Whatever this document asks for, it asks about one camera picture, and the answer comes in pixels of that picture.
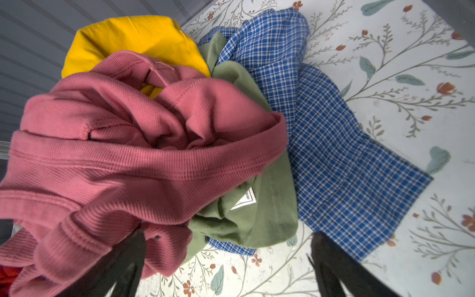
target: yellow fabric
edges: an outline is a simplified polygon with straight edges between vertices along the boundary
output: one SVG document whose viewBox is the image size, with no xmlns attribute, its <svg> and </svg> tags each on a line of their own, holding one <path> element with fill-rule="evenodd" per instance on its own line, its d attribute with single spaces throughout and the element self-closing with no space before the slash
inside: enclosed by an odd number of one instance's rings
<svg viewBox="0 0 475 297">
<path fill-rule="evenodd" d="M 137 16 L 106 19 L 80 29 L 67 53 L 61 76 L 86 72 L 110 54 L 130 50 L 156 57 L 173 65 L 185 65 L 209 75 L 196 43 L 168 17 Z M 161 89 L 145 86 L 142 92 L 154 98 Z"/>
</svg>

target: green garment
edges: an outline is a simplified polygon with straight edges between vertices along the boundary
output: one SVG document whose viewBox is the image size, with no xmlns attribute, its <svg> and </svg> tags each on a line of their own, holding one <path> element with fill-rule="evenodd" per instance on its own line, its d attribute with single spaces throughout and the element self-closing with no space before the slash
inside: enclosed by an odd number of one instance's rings
<svg viewBox="0 0 475 297">
<path fill-rule="evenodd" d="M 233 83 L 249 98 L 271 111 L 266 98 L 243 66 L 233 61 L 225 61 L 216 66 L 225 44 L 226 39 L 217 32 L 211 42 L 199 47 L 211 77 Z M 231 210 L 250 187 L 256 203 Z M 294 180 L 285 151 L 262 175 L 213 201 L 191 219 L 188 227 L 193 231 L 193 240 L 188 246 L 189 253 L 185 261 L 206 245 L 203 235 L 256 249 L 291 238 L 297 231 L 297 223 Z"/>
</svg>

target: floral tablecloth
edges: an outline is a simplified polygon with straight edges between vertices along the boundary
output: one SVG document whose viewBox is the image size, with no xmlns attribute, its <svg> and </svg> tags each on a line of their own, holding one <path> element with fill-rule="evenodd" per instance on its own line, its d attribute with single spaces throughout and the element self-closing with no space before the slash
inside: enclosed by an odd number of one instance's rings
<svg viewBox="0 0 475 297">
<path fill-rule="evenodd" d="M 420 0 L 220 0 L 184 27 L 198 41 L 293 7 L 308 20 L 305 63 L 324 71 L 371 137 L 434 176 L 363 265 L 405 297 L 475 292 L 475 51 Z M 207 246 L 137 296 L 319 296 L 300 223 L 285 243 L 240 256 Z"/>
</svg>

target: gray wall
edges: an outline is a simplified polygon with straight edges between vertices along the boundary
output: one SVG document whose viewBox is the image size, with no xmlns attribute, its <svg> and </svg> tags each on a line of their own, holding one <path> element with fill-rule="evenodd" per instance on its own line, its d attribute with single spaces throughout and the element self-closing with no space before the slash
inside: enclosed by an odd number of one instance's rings
<svg viewBox="0 0 475 297">
<path fill-rule="evenodd" d="M 61 78 L 75 32 L 107 18 L 164 15 L 184 25 L 213 0 L 0 0 L 0 141 L 28 98 Z"/>
</svg>

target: pink garment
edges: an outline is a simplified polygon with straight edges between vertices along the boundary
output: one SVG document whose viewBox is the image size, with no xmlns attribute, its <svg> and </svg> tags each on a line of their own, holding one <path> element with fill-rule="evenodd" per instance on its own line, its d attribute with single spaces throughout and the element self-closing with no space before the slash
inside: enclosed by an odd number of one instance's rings
<svg viewBox="0 0 475 297">
<path fill-rule="evenodd" d="M 142 83 L 164 90 L 151 100 Z M 0 218 L 24 226 L 0 247 L 24 267 L 11 296 L 58 294 L 139 225 L 142 277 L 170 276 L 191 217 L 286 144 L 282 114 L 189 67 L 120 51 L 64 78 L 28 101 L 0 184 Z"/>
</svg>

